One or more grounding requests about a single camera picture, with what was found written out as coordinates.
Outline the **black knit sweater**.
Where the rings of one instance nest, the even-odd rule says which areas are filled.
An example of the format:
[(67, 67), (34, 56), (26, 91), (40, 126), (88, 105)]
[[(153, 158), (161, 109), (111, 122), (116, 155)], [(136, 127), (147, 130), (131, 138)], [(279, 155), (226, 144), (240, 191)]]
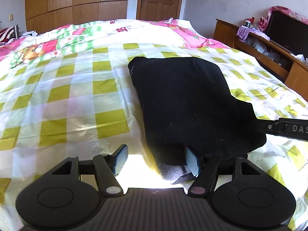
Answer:
[(185, 149), (229, 160), (266, 143), (253, 106), (230, 92), (218, 65), (197, 57), (128, 64), (143, 114), (146, 143), (163, 179), (191, 178)]

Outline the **wooden tv cabinet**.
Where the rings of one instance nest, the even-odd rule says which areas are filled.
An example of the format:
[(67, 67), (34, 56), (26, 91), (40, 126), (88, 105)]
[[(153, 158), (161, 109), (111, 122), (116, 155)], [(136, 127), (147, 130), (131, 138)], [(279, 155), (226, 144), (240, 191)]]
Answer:
[(262, 67), (307, 100), (307, 66), (273, 41), (254, 33), (250, 32), (242, 42), (237, 35), (238, 29), (234, 24), (217, 19), (213, 38), (252, 55)]

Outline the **green checkered bed sheet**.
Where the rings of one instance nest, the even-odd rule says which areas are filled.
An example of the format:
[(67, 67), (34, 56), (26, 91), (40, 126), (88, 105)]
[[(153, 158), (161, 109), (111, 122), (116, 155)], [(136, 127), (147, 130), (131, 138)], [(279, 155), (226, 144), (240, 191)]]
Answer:
[(199, 57), (218, 65), (231, 93), (260, 119), (307, 119), (307, 102), (236, 49), (186, 49), (116, 44), (61, 49), (1, 70), (1, 230), (19, 230), (17, 195), (67, 157), (92, 159), (127, 144), (120, 185), (175, 187), (157, 170), (145, 143), (141, 107), (128, 63), (147, 58)]

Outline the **black flat television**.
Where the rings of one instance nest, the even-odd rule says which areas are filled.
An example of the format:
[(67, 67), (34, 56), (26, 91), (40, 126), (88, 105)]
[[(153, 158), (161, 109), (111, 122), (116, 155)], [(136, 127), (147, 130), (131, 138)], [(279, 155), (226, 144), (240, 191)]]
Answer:
[(308, 25), (282, 12), (272, 12), (265, 34), (275, 43), (294, 55), (302, 54), (307, 59)]

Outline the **purple patterned cloth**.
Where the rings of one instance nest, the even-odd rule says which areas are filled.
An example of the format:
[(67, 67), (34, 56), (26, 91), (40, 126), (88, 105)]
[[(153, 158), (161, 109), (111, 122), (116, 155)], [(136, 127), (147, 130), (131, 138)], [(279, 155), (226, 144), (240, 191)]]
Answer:
[(239, 37), (239, 40), (241, 42), (245, 42), (246, 39), (249, 36), (249, 33), (253, 33), (255, 35), (258, 35), (259, 37), (264, 38), (267, 41), (270, 40), (270, 38), (266, 34), (264, 34), (263, 32), (255, 29), (255, 28), (247, 28), (246, 26), (240, 26), (236, 35)]

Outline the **small santa figurine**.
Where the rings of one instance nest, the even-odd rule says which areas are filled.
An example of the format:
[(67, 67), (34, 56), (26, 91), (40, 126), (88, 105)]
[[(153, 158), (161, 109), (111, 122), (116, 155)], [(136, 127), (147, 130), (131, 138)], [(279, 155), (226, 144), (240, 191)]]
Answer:
[(254, 17), (244, 19), (243, 26), (247, 28), (253, 28), (254, 19), (255, 19)]

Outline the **pink floral quilt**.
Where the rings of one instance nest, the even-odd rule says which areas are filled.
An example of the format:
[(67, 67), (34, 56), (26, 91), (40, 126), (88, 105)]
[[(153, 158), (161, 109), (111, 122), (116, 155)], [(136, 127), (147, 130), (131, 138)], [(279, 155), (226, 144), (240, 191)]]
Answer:
[(117, 19), (68, 24), (36, 36), (25, 36), (1, 47), (1, 67), (15, 68), (37, 57), (47, 59), (115, 44), (173, 45), (184, 48), (226, 49), (227, 45), (197, 33), (187, 20)]

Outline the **red white striped pillow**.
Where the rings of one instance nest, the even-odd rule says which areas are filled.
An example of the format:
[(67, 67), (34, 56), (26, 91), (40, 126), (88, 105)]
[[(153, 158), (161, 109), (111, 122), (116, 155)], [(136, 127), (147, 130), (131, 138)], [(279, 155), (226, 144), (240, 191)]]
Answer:
[(8, 43), (10, 39), (19, 39), (19, 25), (14, 25), (9, 28), (4, 28), (0, 31), (0, 43)]

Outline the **wooden wardrobe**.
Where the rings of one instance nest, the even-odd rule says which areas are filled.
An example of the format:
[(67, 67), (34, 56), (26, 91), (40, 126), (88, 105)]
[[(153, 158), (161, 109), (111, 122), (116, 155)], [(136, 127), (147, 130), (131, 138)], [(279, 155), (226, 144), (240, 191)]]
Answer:
[(68, 24), (125, 19), (127, 0), (25, 0), (28, 31), (44, 33)]

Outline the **brown wooden door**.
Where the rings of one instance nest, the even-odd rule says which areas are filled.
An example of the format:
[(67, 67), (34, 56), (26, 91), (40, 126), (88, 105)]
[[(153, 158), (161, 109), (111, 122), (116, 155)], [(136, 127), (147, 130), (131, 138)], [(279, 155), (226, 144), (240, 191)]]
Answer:
[(137, 0), (138, 20), (162, 21), (180, 16), (182, 0)]

